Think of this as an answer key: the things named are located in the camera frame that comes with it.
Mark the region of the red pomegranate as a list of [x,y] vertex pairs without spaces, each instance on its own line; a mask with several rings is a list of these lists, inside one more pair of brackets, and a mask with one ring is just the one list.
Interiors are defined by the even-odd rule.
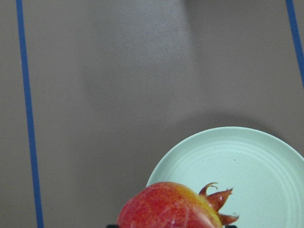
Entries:
[[208,183],[199,193],[175,182],[158,182],[132,197],[118,215],[120,228],[222,228],[238,215],[221,214],[232,189],[208,195]]

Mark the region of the light green plate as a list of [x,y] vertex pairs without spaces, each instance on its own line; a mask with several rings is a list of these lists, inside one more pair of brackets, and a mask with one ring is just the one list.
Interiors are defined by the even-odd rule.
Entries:
[[301,228],[304,225],[304,159],[284,141],[245,127],[219,127],[175,145],[157,164],[148,185],[184,184],[199,192],[232,189],[223,214],[238,228]]

